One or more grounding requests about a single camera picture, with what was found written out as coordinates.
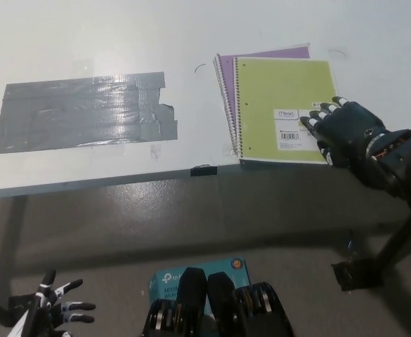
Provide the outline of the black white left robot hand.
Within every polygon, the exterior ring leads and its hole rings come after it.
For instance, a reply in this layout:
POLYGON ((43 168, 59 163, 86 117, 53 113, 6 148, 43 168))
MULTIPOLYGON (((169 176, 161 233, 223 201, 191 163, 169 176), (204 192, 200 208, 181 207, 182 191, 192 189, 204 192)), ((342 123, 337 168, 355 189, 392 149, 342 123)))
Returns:
POLYGON ((70 331, 58 330, 58 328, 74 322, 84 324, 95 322, 93 316, 85 314, 87 311, 95 310, 95 304, 73 300, 63 302, 62 300, 68 292, 78 289, 84 280, 76 279, 53 288, 55 278, 56 271, 48 271, 38 287, 37 311, 34 314, 30 336, 72 336, 70 331))

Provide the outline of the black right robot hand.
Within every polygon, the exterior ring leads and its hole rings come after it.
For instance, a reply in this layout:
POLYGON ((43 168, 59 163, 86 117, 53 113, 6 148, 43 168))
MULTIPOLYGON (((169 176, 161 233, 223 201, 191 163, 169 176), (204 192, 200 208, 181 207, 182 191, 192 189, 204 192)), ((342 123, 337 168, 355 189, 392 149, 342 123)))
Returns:
POLYGON ((300 122, 316 139, 325 161, 335 168, 362 171, 367 146, 375 137, 387 133, 383 121, 355 101, 335 96, 302 116, 300 122))

